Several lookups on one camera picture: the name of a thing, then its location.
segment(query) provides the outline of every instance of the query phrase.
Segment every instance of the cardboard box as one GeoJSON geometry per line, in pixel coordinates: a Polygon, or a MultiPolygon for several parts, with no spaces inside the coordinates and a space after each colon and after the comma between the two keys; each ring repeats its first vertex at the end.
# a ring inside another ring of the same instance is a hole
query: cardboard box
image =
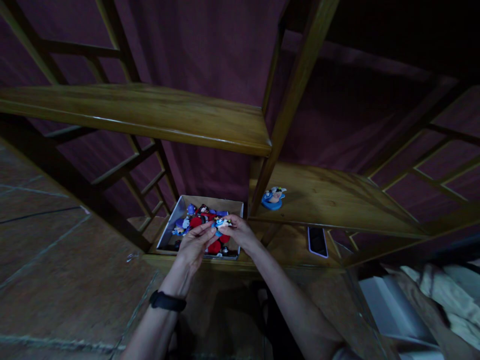
{"type": "MultiPolygon", "coordinates": [[[[178,199],[175,208],[171,212],[170,219],[168,219],[168,223],[160,236],[158,245],[156,246],[157,249],[164,250],[169,245],[173,245],[175,241],[182,239],[182,236],[173,235],[172,231],[175,228],[175,222],[177,219],[185,218],[187,216],[187,207],[190,204],[195,205],[197,208],[200,207],[200,205],[205,204],[209,209],[214,209],[216,211],[228,211],[229,214],[235,214],[239,217],[243,217],[244,215],[244,203],[241,201],[217,199],[214,197],[182,195],[178,199]]],[[[240,254],[240,246],[238,246],[233,238],[230,238],[230,241],[225,245],[230,250],[228,255],[222,255],[220,257],[205,254],[203,257],[206,259],[237,260],[240,254]]]]}

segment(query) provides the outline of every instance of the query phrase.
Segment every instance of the smartphone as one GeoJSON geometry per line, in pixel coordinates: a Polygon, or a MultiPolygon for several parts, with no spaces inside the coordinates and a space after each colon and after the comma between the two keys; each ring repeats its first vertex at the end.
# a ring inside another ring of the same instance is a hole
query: smartphone
{"type": "Polygon", "coordinates": [[[329,257],[327,241],[325,240],[325,230],[321,227],[308,228],[308,251],[322,258],[329,257]]]}

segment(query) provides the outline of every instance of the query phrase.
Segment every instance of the tiled floor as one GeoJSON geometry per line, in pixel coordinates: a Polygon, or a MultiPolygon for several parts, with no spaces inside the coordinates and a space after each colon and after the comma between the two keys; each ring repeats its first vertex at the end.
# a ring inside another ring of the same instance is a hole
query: tiled floor
{"type": "MultiPolygon", "coordinates": [[[[116,359],[164,274],[33,168],[0,147],[0,358],[116,359]]],[[[302,286],[366,359],[394,359],[359,316],[343,277],[302,286]]],[[[181,352],[263,359],[244,281],[199,273],[182,313],[181,352]]]]}

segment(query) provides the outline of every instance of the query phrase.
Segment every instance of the black wristband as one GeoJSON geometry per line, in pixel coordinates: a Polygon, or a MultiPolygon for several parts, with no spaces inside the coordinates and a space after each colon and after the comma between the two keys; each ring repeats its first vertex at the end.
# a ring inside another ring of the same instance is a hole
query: black wristband
{"type": "Polygon", "coordinates": [[[161,308],[165,310],[171,310],[174,312],[181,312],[187,306],[187,302],[185,300],[169,296],[165,294],[163,291],[158,292],[155,290],[153,294],[150,296],[150,304],[152,308],[161,308]]]}

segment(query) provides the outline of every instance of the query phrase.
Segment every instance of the blue figurine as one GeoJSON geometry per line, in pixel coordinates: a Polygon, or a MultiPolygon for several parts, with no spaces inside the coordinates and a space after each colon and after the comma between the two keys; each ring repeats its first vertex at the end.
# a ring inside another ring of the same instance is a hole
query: blue figurine
{"type": "Polygon", "coordinates": [[[188,207],[186,208],[186,213],[189,215],[189,216],[192,216],[193,214],[195,214],[195,211],[197,210],[197,208],[195,207],[195,205],[193,204],[190,204],[188,205],[188,207]]]}
{"type": "Polygon", "coordinates": [[[280,186],[274,186],[270,190],[266,191],[261,198],[261,204],[272,211],[278,210],[282,207],[282,199],[285,197],[283,192],[287,189],[280,186]]]}
{"type": "Polygon", "coordinates": [[[185,236],[190,231],[190,218],[187,216],[182,219],[179,218],[175,221],[175,228],[171,232],[173,235],[185,236]]]}
{"type": "Polygon", "coordinates": [[[217,231],[215,233],[216,236],[221,237],[223,234],[218,231],[218,228],[224,227],[224,226],[231,226],[232,222],[230,220],[225,220],[219,216],[216,216],[215,221],[211,225],[212,228],[217,228],[217,231]]]}

